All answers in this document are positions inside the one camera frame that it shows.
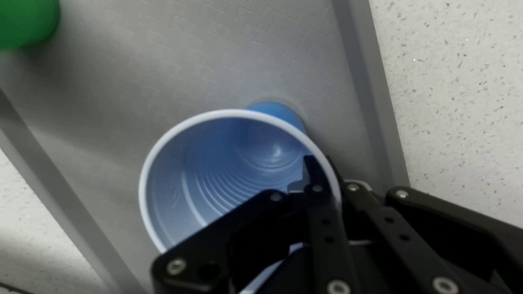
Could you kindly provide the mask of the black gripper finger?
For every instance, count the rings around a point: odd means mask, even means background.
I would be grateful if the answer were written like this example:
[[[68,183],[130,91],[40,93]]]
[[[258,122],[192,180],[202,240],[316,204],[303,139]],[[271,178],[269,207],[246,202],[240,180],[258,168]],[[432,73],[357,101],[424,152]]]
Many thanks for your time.
[[[287,186],[289,207],[293,211],[331,207],[333,194],[326,173],[311,155],[302,158],[302,176]]]

